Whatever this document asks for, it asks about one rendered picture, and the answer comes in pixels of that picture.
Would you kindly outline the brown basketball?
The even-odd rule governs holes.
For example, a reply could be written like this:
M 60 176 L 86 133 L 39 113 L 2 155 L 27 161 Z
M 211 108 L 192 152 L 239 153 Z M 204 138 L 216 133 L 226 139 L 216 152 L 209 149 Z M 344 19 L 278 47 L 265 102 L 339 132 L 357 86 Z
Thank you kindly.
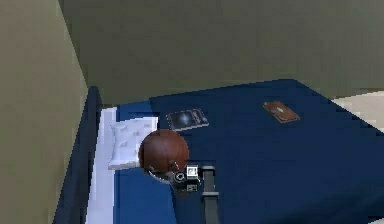
M 144 138 L 139 148 L 140 167 L 147 170 L 171 171 L 176 161 L 183 170 L 189 159 L 189 148 L 184 137 L 169 129 L 153 131 Z

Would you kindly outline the blue bed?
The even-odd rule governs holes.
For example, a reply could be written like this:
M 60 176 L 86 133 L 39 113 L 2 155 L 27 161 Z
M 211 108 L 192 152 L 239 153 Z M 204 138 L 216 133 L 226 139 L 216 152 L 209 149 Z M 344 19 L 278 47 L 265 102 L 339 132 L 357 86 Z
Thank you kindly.
M 300 116 L 280 123 L 264 102 Z M 170 186 L 112 171 L 113 122 L 201 109 L 191 160 L 216 168 L 221 224 L 369 224 L 384 218 L 384 133 L 293 79 L 159 96 L 103 108 L 91 88 L 52 224 L 177 224 Z

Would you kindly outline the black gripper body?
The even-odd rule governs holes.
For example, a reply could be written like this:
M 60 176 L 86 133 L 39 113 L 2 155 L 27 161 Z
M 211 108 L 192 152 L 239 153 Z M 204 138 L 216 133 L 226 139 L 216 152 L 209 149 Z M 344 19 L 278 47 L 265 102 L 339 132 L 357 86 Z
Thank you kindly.
M 184 172 L 176 172 L 173 175 L 172 186 L 177 190 L 184 190 L 186 188 L 186 174 Z

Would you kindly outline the dark grey book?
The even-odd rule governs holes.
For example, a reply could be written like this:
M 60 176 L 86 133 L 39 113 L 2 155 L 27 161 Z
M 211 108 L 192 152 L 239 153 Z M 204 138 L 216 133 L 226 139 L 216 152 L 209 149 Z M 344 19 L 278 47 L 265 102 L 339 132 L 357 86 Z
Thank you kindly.
M 170 129 L 184 131 L 209 125 L 207 117 L 201 109 L 173 112 L 166 115 Z

